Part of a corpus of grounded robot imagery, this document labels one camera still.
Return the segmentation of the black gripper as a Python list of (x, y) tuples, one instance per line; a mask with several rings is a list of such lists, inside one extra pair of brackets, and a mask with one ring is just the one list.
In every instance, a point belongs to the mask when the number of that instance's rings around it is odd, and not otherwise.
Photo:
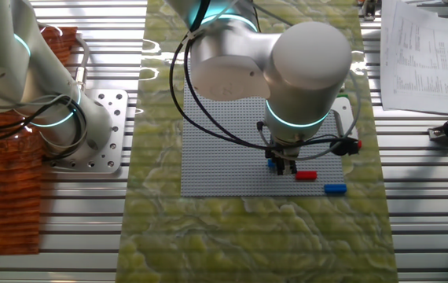
[(267, 146), (266, 158), (275, 158), (274, 163), (277, 173), (280, 175), (295, 175), (297, 173), (296, 159), (299, 156), (299, 148), (275, 149)]

